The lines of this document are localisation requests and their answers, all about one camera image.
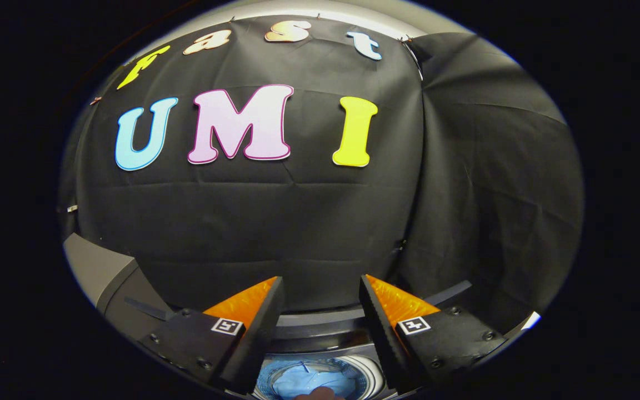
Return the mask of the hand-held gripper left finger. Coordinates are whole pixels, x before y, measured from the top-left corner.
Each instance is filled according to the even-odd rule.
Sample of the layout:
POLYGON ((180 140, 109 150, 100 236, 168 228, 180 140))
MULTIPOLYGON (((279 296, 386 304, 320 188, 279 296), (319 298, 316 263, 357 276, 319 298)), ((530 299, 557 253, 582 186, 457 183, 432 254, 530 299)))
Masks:
POLYGON ((143 335, 139 346, 198 384, 254 391, 284 303, 284 281, 265 279, 205 311, 185 308, 143 335))

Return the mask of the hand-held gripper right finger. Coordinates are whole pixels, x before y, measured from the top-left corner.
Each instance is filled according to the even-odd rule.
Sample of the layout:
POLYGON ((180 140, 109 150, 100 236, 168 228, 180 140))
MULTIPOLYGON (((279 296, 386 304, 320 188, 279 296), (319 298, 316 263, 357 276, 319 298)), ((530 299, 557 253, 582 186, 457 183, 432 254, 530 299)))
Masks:
POLYGON ((454 382, 507 342, 462 307, 443 311, 370 275, 361 276, 359 299, 384 377, 397 391, 454 382))

